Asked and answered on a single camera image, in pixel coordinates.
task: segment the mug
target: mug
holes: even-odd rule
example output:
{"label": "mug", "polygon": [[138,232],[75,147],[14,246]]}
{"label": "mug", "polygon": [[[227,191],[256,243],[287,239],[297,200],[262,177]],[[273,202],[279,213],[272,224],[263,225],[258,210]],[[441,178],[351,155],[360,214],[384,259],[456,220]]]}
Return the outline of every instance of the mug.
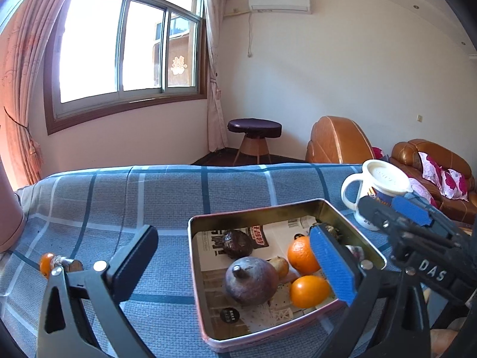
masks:
{"label": "mug", "polygon": [[[345,195],[346,189],[353,182],[361,182],[355,203],[349,201]],[[359,199],[371,196],[390,206],[393,197],[404,196],[408,192],[413,192],[411,183],[407,175],[398,167],[382,160],[368,160],[363,163],[363,173],[350,175],[344,180],[341,187],[341,199],[349,209],[354,210],[354,217],[361,226],[377,231],[378,227],[359,214]]]}

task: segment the dark floor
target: dark floor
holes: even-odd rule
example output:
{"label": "dark floor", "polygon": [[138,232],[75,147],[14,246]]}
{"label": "dark floor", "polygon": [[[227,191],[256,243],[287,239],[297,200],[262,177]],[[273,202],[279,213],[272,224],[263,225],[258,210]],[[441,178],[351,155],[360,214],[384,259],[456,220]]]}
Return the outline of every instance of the dark floor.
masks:
{"label": "dark floor", "polygon": [[[209,153],[193,163],[193,166],[230,167],[233,165],[238,149],[224,148],[217,152]],[[272,164],[279,163],[305,163],[303,160],[284,158],[283,156],[270,155]],[[268,156],[260,157],[260,164],[269,164]],[[256,156],[240,154],[236,166],[252,166],[257,164]]]}

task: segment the lampshade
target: lampshade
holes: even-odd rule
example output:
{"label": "lampshade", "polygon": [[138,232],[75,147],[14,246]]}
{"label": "lampshade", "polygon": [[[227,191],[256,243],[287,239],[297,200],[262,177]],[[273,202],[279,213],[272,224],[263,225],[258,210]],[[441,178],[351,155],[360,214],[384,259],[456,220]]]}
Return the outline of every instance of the lampshade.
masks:
{"label": "lampshade", "polygon": [[25,215],[11,189],[0,157],[0,252],[8,250],[25,227]]}

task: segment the leather sofa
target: leather sofa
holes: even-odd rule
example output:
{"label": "leather sofa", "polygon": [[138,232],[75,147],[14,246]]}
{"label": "leather sofa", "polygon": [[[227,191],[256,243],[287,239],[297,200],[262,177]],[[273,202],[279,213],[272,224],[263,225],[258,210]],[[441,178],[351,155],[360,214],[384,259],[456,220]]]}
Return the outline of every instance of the leather sofa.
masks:
{"label": "leather sofa", "polygon": [[[468,199],[451,200],[443,197],[439,189],[422,177],[422,163],[418,152],[430,155],[444,169],[452,168],[464,175],[468,189]],[[415,139],[397,143],[392,152],[390,162],[401,168],[409,177],[417,179],[436,200],[438,208],[452,220],[473,224],[477,215],[477,193],[475,180],[469,164],[459,155],[439,144]]]}
{"label": "leather sofa", "polygon": [[361,164],[375,157],[369,140],[356,122],[324,116],[313,125],[305,159],[309,163]]}

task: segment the air conditioner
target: air conditioner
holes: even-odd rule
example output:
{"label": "air conditioner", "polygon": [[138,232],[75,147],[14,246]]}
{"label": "air conditioner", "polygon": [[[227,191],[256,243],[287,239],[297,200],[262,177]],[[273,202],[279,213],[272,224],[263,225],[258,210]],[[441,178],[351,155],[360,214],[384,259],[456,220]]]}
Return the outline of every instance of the air conditioner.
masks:
{"label": "air conditioner", "polygon": [[309,0],[249,0],[252,12],[285,12],[311,14]]}

